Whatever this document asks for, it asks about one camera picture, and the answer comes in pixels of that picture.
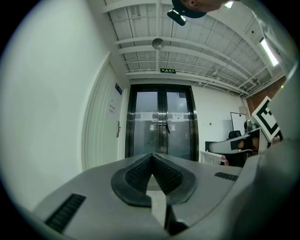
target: ceiling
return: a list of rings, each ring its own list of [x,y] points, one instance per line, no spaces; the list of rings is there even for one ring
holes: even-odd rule
[[[274,77],[274,67],[259,41],[263,37],[252,11],[235,2],[179,26],[167,16],[171,0],[105,0],[124,56],[129,79],[192,81],[229,94],[247,96]],[[157,51],[151,43],[161,38]],[[176,74],[162,74],[172,68]]]

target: exit sign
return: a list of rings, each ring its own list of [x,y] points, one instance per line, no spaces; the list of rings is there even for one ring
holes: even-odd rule
[[[169,69],[169,68],[161,68],[160,72],[161,73],[173,73],[173,74],[176,74],[176,70],[175,69]]]

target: double door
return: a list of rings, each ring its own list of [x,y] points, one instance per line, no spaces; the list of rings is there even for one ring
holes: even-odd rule
[[[158,152],[198,161],[197,133],[195,104],[190,86],[131,86],[126,157]]]

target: door lever handle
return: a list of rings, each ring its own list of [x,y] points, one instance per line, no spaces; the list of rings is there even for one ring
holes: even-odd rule
[[[165,124],[165,128],[167,129],[168,133],[170,134],[170,129],[169,129],[169,125]]]
[[[120,121],[117,122],[117,137],[119,137],[119,132],[120,132]]]

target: ceiling lamp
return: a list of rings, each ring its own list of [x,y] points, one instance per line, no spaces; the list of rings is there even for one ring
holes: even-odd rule
[[[165,46],[165,42],[160,38],[156,38],[152,41],[152,47],[155,50],[161,50],[163,49],[164,46]]]
[[[265,49],[265,51],[266,51],[267,55],[269,56],[273,66],[276,66],[278,64],[278,61],[274,57],[273,53],[271,52],[269,46],[267,45],[266,40],[264,38],[262,38],[259,42],[262,44],[263,48]]]
[[[230,1],[224,5],[226,8],[231,8],[233,6],[233,1]]]

